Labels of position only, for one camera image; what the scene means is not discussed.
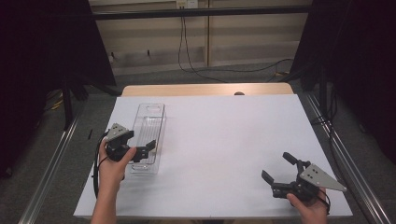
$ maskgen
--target table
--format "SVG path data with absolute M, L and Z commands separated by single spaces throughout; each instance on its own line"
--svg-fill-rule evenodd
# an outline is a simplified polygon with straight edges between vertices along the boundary
M 118 195 L 118 216 L 297 217 L 288 201 L 272 198 L 271 188 L 261 179 L 262 169 L 276 182 L 295 180 L 296 168 L 282 158 L 283 151 L 288 151 L 297 159 L 320 164 L 334 175 L 298 97 L 288 84 L 279 87 L 284 88 L 285 94 L 276 90 L 277 94 L 271 95 L 270 90 L 276 89 L 274 84 L 125 88 L 109 126 L 118 122 L 129 123 L 126 127 L 131 128 L 139 103 L 159 101 L 165 103 L 167 123 L 159 173 L 152 176 L 126 173 Z M 189 96 L 179 96 L 181 90 Z M 246 96 L 227 96 L 237 91 Z M 209 92 L 222 96 L 209 96 Z M 146 96 L 126 97 L 131 94 Z M 91 182 L 88 178 L 75 211 L 77 217 L 89 218 L 92 214 L 95 199 Z M 331 216 L 352 215 L 342 192 L 329 190 L 328 194 L 333 204 Z

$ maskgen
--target beige wall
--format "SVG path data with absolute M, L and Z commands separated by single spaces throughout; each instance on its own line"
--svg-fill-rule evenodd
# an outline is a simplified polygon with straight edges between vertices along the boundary
M 136 2 L 142 1 L 91 0 L 94 12 L 176 8 L 176 1 Z M 199 7 L 300 6 L 310 3 L 311 0 L 200 0 Z M 305 20 L 306 14 L 186 18 L 189 50 L 191 54 L 196 53 L 191 55 L 192 63 L 196 66 L 259 63 L 294 57 Z M 135 60 L 114 67 L 157 64 L 165 69 L 167 64 L 169 69 L 178 68 L 180 18 L 98 21 L 97 24 L 108 54 L 115 52 L 122 57 L 136 54 L 140 61 L 145 61 L 147 51 L 151 52 L 146 63 L 139 64 L 139 60 Z M 161 57 L 168 59 L 161 62 Z

